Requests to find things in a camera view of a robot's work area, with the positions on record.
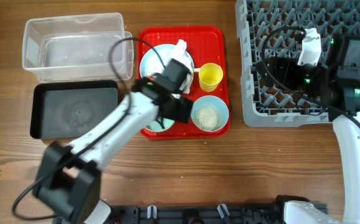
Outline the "pile of rice grains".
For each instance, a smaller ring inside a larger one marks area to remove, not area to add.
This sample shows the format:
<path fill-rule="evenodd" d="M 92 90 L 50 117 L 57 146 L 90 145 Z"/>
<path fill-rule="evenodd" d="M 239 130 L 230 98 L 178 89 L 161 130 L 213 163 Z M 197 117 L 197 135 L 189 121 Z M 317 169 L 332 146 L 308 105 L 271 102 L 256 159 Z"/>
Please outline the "pile of rice grains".
<path fill-rule="evenodd" d="M 194 123 L 204 131 L 215 131 L 221 126 L 220 113 L 211 106 L 201 107 L 194 113 Z"/>

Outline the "light blue bowl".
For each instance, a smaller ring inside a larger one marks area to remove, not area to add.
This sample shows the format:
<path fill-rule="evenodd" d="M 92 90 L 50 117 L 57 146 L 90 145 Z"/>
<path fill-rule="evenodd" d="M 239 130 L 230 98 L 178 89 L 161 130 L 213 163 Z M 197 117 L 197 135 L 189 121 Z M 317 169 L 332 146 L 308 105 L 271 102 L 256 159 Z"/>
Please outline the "light blue bowl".
<path fill-rule="evenodd" d="M 191 119 L 200 130 L 213 133 L 229 122 L 229 109 L 219 97 L 202 96 L 192 106 Z"/>

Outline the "yellow plastic cup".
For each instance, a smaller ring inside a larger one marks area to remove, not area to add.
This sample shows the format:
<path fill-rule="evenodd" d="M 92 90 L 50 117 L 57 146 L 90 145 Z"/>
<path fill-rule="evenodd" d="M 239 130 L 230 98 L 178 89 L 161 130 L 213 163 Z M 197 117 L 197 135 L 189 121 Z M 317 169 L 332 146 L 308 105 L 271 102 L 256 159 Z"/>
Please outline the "yellow plastic cup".
<path fill-rule="evenodd" d="M 224 72 L 220 65 L 207 63 L 199 69 L 199 85 L 205 92 L 214 91 L 224 77 Z"/>

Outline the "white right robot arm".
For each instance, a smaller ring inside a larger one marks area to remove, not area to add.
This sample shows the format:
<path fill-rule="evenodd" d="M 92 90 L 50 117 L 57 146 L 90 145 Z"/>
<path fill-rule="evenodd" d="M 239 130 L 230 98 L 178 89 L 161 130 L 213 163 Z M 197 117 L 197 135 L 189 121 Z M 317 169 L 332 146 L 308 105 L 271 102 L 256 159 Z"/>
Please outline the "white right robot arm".
<path fill-rule="evenodd" d="M 360 37 L 333 35 L 321 65 L 316 29 L 294 30 L 301 45 L 299 58 L 262 57 L 256 69 L 266 86 L 277 85 L 328 111 L 343 167 L 342 222 L 360 223 Z"/>

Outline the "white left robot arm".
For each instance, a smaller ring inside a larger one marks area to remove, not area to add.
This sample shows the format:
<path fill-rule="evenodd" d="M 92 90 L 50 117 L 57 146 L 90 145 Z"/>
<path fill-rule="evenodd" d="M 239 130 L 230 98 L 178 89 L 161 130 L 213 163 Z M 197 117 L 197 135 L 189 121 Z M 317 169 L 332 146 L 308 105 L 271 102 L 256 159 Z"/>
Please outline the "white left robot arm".
<path fill-rule="evenodd" d="M 112 157 L 156 118 L 188 123 L 192 100 L 181 96 L 193 70 L 171 59 L 162 73 L 136 80 L 101 123 L 66 146 L 51 143 L 40 163 L 33 195 L 69 223 L 104 223 L 102 172 Z"/>

